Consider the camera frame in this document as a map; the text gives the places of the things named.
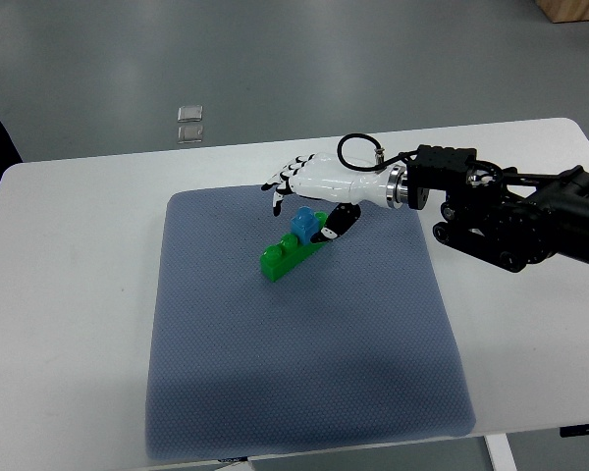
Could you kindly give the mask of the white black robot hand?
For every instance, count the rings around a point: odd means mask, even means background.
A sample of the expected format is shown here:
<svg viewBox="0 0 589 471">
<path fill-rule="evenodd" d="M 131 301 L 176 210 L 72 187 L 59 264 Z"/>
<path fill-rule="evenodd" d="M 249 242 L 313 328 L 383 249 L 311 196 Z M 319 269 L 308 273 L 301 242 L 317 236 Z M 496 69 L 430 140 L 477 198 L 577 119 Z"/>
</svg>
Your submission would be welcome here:
<svg viewBox="0 0 589 471">
<path fill-rule="evenodd" d="M 332 154 L 316 153 L 297 156 L 274 174 L 262 187 L 273 190 L 273 214 L 281 213 L 285 196 L 295 194 L 315 200 L 334 202 L 335 209 L 319 232 L 310 237 L 312 243 L 334 240 L 343 236 L 361 217 L 363 201 L 382 208 L 402 206 L 400 186 L 407 179 L 407 168 L 392 165 L 382 171 L 352 170 Z"/>
</svg>

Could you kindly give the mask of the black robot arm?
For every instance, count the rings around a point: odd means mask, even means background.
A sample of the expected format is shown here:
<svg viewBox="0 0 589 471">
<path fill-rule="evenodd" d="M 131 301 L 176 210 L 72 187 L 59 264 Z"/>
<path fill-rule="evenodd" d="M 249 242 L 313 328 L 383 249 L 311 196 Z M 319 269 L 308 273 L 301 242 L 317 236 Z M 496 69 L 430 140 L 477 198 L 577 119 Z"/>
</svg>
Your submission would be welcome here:
<svg viewBox="0 0 589 471">
<path fill-rule="evenodd" d="M 473 148 L 421 145 L 406 163 L 400 198 L 425 206 L 446 196 L 433 228 L 441 244 L 513 273 L 560 254 L 589 264 L 589 173 L 521 174 L 477 158 Z"/>
</svg>

